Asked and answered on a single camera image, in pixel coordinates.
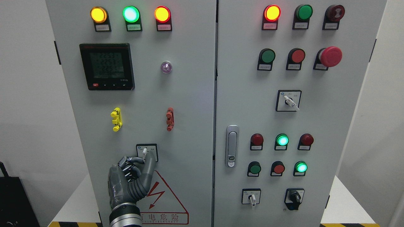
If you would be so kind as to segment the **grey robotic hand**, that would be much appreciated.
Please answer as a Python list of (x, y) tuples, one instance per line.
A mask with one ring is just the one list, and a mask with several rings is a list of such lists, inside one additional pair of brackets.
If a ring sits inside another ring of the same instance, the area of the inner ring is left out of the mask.
[[(110, 207), (114, 209), (123, 203), (137, 203), (150, 191), (156, 158), (152, 152), (148, 152), (145, 158), (124, 156), (109, 169), (108, 189)], [(128, 182), (126, 172), (134, 170), (138, 177)]]

